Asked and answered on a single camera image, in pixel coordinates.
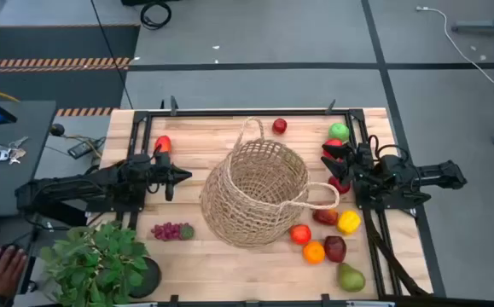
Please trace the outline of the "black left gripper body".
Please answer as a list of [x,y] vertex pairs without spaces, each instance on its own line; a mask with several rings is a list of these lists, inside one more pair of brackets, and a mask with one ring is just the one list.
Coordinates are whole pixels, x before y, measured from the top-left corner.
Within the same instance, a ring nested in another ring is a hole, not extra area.
[[150,194],[156,194],[160,185],[165,186],[165,199],[171,201],[174,195],[174,175],[169,151],[163,147],[156,147],[151,155],[141,153],[137,157],[140,164],[140,179]]

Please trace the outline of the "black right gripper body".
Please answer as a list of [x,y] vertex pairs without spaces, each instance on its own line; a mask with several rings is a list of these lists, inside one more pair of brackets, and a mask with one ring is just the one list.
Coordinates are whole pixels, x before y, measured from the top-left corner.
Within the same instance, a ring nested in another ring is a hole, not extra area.
[[373,175],[375,162],[371,147],[361,142],[356,147],[346,144],[347,154],[344,158],[347,170],[344,184],[354,188],[356,194],[370,194],[377,187],[377,179]]

